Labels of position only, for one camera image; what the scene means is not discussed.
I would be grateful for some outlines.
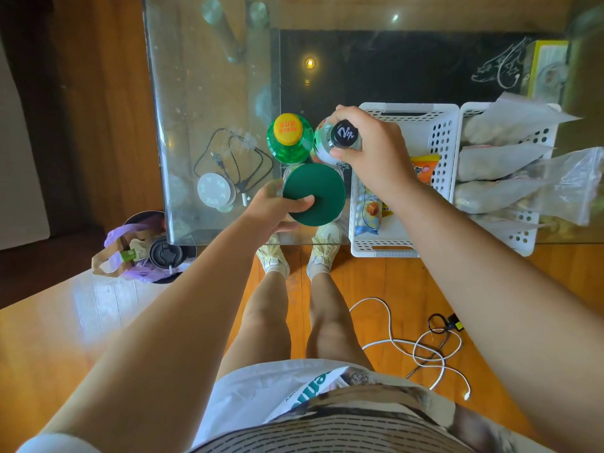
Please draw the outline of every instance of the glass table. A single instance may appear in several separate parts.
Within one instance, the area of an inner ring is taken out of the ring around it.
[[[245,211],[246,197],[282,175],[266,131],[282,112],[316,126],[339,103],[493,101],[520,92],[514,70],[541,38],[571,41],[563,106],[584,116],[559,130],[557,154],[604,145],[604,39],[590,0],[145,0],[159,162],[170,242],[210,243]],[[504,60],[507,74],[496,65]],[[205,173],[236,185],[221,213],[199,198]],[[350,172],[345,172],[350,183]],[[589,228],[552,223],[544,242],[604,242]],[[349,202],[338,219],[347,237]],[[280,236],[312,244],[315,228]]]

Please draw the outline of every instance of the shoe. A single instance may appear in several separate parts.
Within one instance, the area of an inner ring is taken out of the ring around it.
[[[310,253],[310,261],[306,267],[306,274],[311,280],[317,273],[329,273],[332,269],[333,259],[340,247],[340,238],[341,231],[336,224],[325,224],[316,230],[312,238],[314,245]]]
[[[264,244],[256,251],[265,274],[268,274],[268,272],[279,272],[287,278],[289,276],[289,264],[285,260],[285,256],[283,256],[277,236],[271,235],[268,243],[270,244]]]

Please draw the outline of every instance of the yellow bottle cap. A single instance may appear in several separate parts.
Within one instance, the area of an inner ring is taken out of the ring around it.
[[[273,125],[275,138],[285,146],[291,146],[302,139],[302,122],[300,118],[292,113],[283,113]]]

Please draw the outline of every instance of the black cup lid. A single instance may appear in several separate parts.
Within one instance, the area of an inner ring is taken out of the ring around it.
[[[358,137],[359,130],[346,119],[335,124],[330,134],[331,142],[339,148],[352,146]]]
[[[183,251],[182,246],[168,243],[166,236],[163,236],[151,245],[149,258],[154,265],[167,269],[182,264],[187,258],[187,253]]]

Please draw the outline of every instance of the person's right arm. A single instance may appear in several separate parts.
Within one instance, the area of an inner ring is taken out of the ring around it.
[[[332,149],[394,210],[430,274],[516,403],[555,450],[604,444],[604,320],[455,209],[412,170],[396,124],[356,107],[362,151]]]

